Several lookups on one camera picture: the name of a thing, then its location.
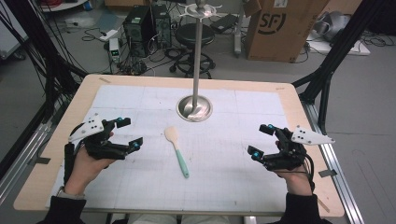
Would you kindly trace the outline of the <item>wooden spatula with green handle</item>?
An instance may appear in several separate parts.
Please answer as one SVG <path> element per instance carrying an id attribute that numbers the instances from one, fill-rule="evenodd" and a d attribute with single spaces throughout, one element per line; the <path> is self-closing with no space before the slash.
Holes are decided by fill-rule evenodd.
<path id="1" fill-rule="evenodd" d="M 183 176 L 185 178 L 189 178 L 190 177 L 190 172 L 189 172 L 188 166 L 187 166 L 186 162 L 184 161 L 184 158 L 183 158 L 183 156 L 181 154 L 181 151 L 179 149 L 179 146 L 178 146 L 178 141 L 177 141 L 178 140 L 178 132 L 177 132 L 177 128 L 174 127 L 174 126 L 167 127 L 164 130 L 164 135 L 165 135 L 165 138 L 174 147 L 174 150 L 175 150 L 176 155 L 177 155 L 178 164 L 179 164 L 179 167 L 180 167 L 180 170 L 181 170 Z"/>

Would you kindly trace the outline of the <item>white round table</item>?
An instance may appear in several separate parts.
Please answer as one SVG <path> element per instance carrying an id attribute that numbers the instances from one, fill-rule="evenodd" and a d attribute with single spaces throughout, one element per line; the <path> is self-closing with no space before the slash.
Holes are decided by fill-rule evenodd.
<path id="1" fill-rule="evenodd" d="M 62 11 L 62 10 L 67 10 L 70 8 L 82 6 L 87 1 L 88 0 L 77 0 L 76 2 L 70 2 L 70 3 L 62 2 L 60 5 L 55 7 L 41 6 L 40 9 L 44 12 Z"/>

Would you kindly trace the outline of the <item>aluminium rail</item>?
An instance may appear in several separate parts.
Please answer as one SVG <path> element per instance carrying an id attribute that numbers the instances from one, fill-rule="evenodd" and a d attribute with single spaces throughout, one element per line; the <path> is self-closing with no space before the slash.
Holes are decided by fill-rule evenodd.
<path id="1" fill-rule="evenodd" d="M 35 165 L 40 158 L 41 150 L 50 140 L 51 131 L 51 125 L 40 124 L 34 130 L 30 130 L 21 143 L 17 145 L 20 152 L 0 178 L 0 205 L 6 201 L 26 168 Z"/>
<path id="2" fill-rule="evenodd" d="M 302 106 L 312 130 L 317 133 L 322 133 L 322 130 L 318 126 L 318 111 L 316 108 L 313 105 L 308 105 L 306 103 L 302 103 Z M 322 144 L 319 148 L 327 168 L 331 171 L 335 171 L 335 175 L 332 176 L 332 181 L 345 209 L 347 223 L 365 224 L 361 211 L 355 202 L 344 172 L 335 155 L 332 144 Z"/>

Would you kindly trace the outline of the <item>white grid mat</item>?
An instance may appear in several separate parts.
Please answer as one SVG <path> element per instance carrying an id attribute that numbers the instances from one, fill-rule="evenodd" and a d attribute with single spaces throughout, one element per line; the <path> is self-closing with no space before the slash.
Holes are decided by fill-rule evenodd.
<path id="1" fill-rule="evenodd" d="M 278 214 L 285 209 L 286 186 L 248 154 L 254 146 L 271 154 L 275 138 L 262 124 L 287 126 L 280 99 L 273 92 L 203 90 L 213 105 L 209 119 L 188 122 L 176 112 L 190 94 L 181 88 L 105 85 L 88 115 L 130 118 L 112 142 L 138 137 L 140 150 L 105 169 L 86 189 L 86 209 L 168 213 Z M 180 170 L 164 130 L 174 126 L 190 177 Z"/>

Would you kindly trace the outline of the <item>white floor board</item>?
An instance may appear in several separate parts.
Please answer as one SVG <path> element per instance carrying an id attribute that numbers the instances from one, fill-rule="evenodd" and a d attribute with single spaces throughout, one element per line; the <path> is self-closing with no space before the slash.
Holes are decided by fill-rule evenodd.
<path id="1" fill-rule="evenodd" d="M 306 42 L 309 44 L 310 49 L 313 52 L 320 53 L 320 54 L 328 54 L 332 49 L 330 42 L 326 41 L 320 35 L 317 35 L 315 32 L 312 32 Z M 371 51 L 366 48 L 366 46 L 361 42 L 357 41 L 351 50 L 349 51 L 348 55 L 357 55 L 357 56 L 368 56 L 371 54 Z"/>

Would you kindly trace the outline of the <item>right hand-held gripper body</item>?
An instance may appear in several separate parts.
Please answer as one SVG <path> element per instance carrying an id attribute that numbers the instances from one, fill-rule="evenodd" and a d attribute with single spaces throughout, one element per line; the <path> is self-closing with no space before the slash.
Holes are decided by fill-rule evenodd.
<path id="1" fill-rule="evenodd" d="M 288 128 L 280 129 L 276 127 L 274 135 L 278 140 L 279 152 L 263 156 L 263 166 L 268 171 L 292 170 L 301 166 L 307 157 L 304 145 L 315 146 L 335 142 L 328 135 L 316 133 L 300 125 L 293 132 Z"/>

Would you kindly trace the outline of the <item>silver grey bag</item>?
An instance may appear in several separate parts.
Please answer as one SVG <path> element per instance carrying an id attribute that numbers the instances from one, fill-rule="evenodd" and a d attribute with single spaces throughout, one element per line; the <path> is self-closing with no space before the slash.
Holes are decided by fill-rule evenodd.
<path id="1" fill-rule="evenodd" d="M 333 42 L 350 21 L 348 15 L 340 11 L 325 11 L 314 23 L 313 30 L 328 42 Z"/>

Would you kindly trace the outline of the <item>brown cardboard box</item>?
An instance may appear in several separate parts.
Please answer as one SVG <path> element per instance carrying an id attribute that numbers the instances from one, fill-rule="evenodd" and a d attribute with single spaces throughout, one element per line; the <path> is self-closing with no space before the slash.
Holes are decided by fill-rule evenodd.
<path id="1" fill-rule="evenodd" d="M 295 62 L 318 15 L 330 0 L 247 0 L 247 59 Z"/>

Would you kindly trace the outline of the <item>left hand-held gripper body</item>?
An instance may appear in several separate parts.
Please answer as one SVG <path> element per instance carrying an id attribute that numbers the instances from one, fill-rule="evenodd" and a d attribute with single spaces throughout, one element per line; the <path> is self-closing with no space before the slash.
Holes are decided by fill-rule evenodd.
<path id="1" fill-rule="evenodd" d="M 97 160 L 124 160 L 126 146 L 109 141 L 115 127 L 111 120 L 101 119 L 98 114 L 94 114 L 70 133 L 68 142 L 79 141 L 85 146 L 88 154 Z"/>

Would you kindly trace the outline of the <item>metal stand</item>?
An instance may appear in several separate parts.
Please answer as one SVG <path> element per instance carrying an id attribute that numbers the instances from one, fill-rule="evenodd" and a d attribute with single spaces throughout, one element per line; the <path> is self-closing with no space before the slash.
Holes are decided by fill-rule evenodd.
<path id="1" fill-rule="evenodd" d="M 208 119 L 213 112 L 213 105 L 204 96 L 198 93 L 200 61 L 202 48 L 203 19 L 217 16 L 217 7 L 207 3 L 208 0 L 194 0 L 194 4 L 185 7 L 184 16 L 196 19 L 196 34 L 193 64 L 193 92 L 177 102 L 178 115 L 189 122 L 201 122 Z"/>

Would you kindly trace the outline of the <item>black round stool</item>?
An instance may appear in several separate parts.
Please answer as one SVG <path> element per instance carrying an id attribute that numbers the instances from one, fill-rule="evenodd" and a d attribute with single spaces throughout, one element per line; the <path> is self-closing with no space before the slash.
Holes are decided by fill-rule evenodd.
<path id="1" fill-rule="evenodd" d="M 175 73 L 179 70 L 184 77 L 193 77 L 195 60 L 196 24 L 188 23 L 180 26 L 176 31 L 176 40 L 187 50 L 176 57 L 169 71 Z M 212 76 L 210 71 L 216 67 L 214 61 L 206 54 L 201 53 L 200 74 L 206 74 L 208 79 Z"/>

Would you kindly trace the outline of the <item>slim black computer tower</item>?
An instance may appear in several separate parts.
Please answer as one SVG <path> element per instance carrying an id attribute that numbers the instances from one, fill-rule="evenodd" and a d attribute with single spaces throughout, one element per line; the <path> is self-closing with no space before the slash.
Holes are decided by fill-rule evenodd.
<path id="1" fill-rule="evenodd" d="M 166 49 L 172 46 L 171 19 L 167 7 L 164 4 L 151 7 L 153 23 L 157 37 L 157 47 Z"/>

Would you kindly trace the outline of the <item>white power strip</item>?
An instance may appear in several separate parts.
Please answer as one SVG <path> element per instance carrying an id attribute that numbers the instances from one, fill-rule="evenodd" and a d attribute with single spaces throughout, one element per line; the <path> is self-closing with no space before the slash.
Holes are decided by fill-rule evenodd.
<path id="1" fill-rule="evenodd" d="M 106 32 L 104 35 L 101 35 L 99 37 L 99 39 L 101 41 L 107 41 L 109 38 L 112 38 L 114 35 L 116 35 L 118 33 L 117 30 L 110 30 L 108 32 Z"/>

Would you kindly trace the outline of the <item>white device with green light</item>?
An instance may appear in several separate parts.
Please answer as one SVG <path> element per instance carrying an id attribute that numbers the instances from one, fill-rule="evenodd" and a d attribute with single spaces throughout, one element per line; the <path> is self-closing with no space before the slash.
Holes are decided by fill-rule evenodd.
<path id="1" fill-rule="evenodd" d="M 117 38 L 109 39 L 109 55 L 113 62 L 118 62 L 120 60 L 120 43 Z"/>

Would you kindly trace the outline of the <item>black flat adapter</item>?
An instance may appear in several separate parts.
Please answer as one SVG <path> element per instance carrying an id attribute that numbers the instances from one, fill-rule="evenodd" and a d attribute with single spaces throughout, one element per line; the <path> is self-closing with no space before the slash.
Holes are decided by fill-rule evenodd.
<path id="1" fill-rule="evenodd" d="M 225 31 L 233 28 L 237 22 L 237 17 L 233 14 L 227 14 L 224 17 L 212 22 L 210 27 L 217 33 L 224 33 Z"/>

